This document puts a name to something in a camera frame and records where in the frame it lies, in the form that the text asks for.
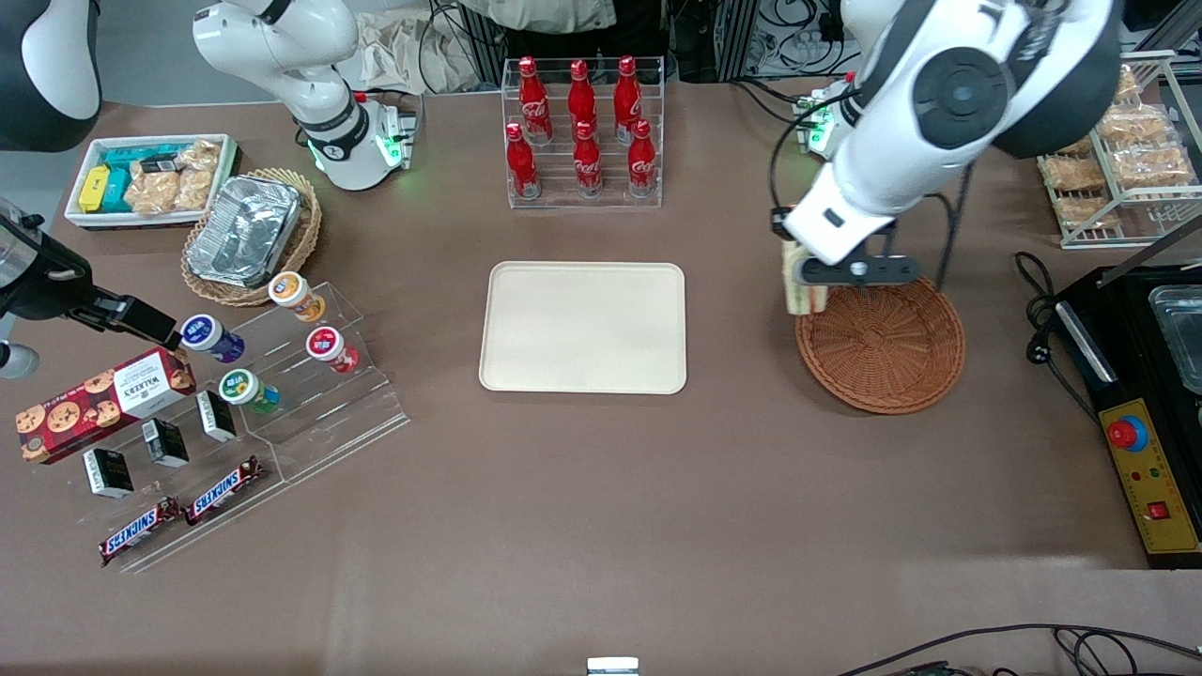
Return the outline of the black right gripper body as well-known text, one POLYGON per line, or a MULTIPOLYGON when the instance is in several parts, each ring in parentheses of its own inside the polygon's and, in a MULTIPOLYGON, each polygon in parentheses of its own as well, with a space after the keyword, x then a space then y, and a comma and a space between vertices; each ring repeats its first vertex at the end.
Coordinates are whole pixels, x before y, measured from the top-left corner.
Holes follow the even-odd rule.
POLYGON ((94 319, 93 268, 38 229, 2 223, 1 312, 42 321, 94 319))

